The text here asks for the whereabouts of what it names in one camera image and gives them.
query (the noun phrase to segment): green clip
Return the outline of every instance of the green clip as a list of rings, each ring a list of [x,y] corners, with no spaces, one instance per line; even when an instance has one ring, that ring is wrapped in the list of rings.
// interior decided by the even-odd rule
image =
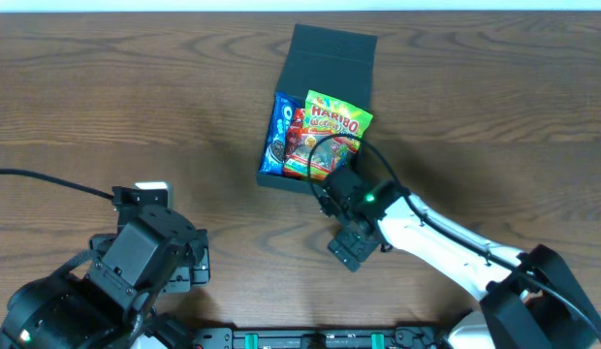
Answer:
[[[258,336],[256,334],[248,334],[244,337],[244,349],[258,349]]]
[[[385,349],[385,335],[374,333],[371,335],[371,349]]]

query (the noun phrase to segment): oreo package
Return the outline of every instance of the oreo package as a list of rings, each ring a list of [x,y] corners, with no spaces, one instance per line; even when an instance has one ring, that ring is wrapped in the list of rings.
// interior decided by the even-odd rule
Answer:
[[[285,135],[299,104],[285,93],[274,94],[274,107],[270,117],[269,137],[260,173],[282,175],[285,150]]]

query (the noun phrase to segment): wire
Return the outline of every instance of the wire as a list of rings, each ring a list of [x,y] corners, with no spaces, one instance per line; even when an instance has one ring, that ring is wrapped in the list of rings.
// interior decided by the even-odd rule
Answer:
[[[504,261],[494,255],[492,255],[490,253],[490,251],[487,250],[482,250],[480,248],[478,248],[475,245],[472,245],[470,243],[468,243],[465,240],[461,240],[457,237],[452,236],[451,234],[445,232],[440,226],[436,225],[434,222],[431,221],[431,219],[429,219],[427,217],[427,214],[421,213],[419,211],[419,209],[412,203],[412,201],[410,200],[410,195],[411,192],[408,188],[404,187],[403,185],[401,185],[399,178],[397,177],[397,175],[395,174],[394,169],[391,167],[391,165],[389,164],[389,162],[387,161],[387,159],[385,159],[385,157],[380,153],[380,151],[378,151],[378,149],[376,149],[371,143],[369,143],[368,141],[365,141],[359,137],[353,136],[353,135],[347,135],[347,134],[332,134],[332,135],[328,135],[326,137],[324,137],[323,139],[321,139],[320,141],[318,141],[312,148],[311,151],[309,152],[309,156],[307,157],[307,180],[309,182],[309,187],[311,188],[311,193],[313,194],[313,196],[316,198],[316,200],[318,200],[318,203],[320,205],[322,205],[322,202],[320,201],[320,197],[318,196],[318,193],[316,192],[315,188],[313,187],[313,183],[311,182],[311,158],[313,156],[313,154],[315,153],[316,149],[318,148],[318,146],[324,142],[326,142],[327,140],[336,138],[336,137],[345,137],[351,140],[355,140],[359,143],[361,143],[364,147],[369,148],[375,155],[376,157],[378,157],[378,159],[380,160],[380,162],[382,162],[382,164],[385,166],[385,168],[387,169],[387,171],[389,172],[389,175],[391,175],[391,177],[393,178],[393,181],[395,183],[395,185],[397,186],[397,188],[399,189],[400,193],[402,194],[404,200],[406,201],[406,203],[410,206],[410,208],[412,209],[412,211],[421,219],[422,223],[428,224],[432,229],[434,229],[437,233],[439,233],[440,235],[444,236],[445,238],[448,238],[450,240],[452,240],[455,243],[458,243],[459,245],[475,252],[478,253],[480,256],[484,257],[487,261],[490,262],[494,262],[498,265],[500,265],[501,267],[513,272],[516,274],[516,276],[521,277],[523,279],[525,279],[526,281],[530,282],[531,284],[533,284],[534,286],[538,287],[539,289],[541,289],[542,291],[546,292],[547,294],[553,296],[554,298],[556,298],[558,301],[562,302],[566,307],[572,309],[586,324],[588,327],[591,328],[591,330],[593,331],[593,333],[595,334],[595,336],[598,338],[598,340],[601,343],[601,331],[595,326],[595,324],[593,324],[593,322],[591,322],[591,319],[589,319],[586,314],[583,313],[582,310],[580,310],[577,306],[575,306],[573,303],[571,303],[569,300],[567,300],[565,297],[561,296],[556,290],[554,290],[552,287],[545,285],[544,283],[540,282],[539,280],[531,277],[530,275],[526,274],[525,272],[520,271],[516,266],[512,265],[511,263]]]
[[[46,175],[46,174],[39,174],[39,173],[36,173],[33,171],[19,170],[19,169],[0,169],[0,175],[22,175],[22,176],[26,176],[26,177],[30,177],[30,178],[35,178],[35,179],[51,182],[53,184],[65,186],[67,188],[79,190],[81,192],[85,192],[88,194],[93,194],[93,195],[99,196],[103,199],[113,200],[113,195],[105,193],[103,191],[100,191],[100,190],[97,190],[94,188],[90,188],[90,187],[86,187],[84,185],[76,184],[76,183],[70,182],[68,180],[60,179],[60,178],[57,178],[54,176],[50,176],[50,175]]]

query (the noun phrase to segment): black box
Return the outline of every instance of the black box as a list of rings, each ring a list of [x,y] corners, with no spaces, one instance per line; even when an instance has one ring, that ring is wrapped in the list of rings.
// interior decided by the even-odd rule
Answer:
[[[311,89],[369,111],[377,40],[373,35],[297,24],[275,92],[284,92],[304,106]],[[311,193],[304,180],[260,174],[269,129],[256,174],[258,185]]]

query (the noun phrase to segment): blue package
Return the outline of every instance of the blue package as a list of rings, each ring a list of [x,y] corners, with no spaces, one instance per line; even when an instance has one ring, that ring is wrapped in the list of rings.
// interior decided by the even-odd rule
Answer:
[[[285,93],[274,94],[274,107],[270,117],[269,139],[266,152],[260,167],[262,174],[283,174],[283,153],[285,150],[285,134],[288,132],[294,110],[299,104]]]

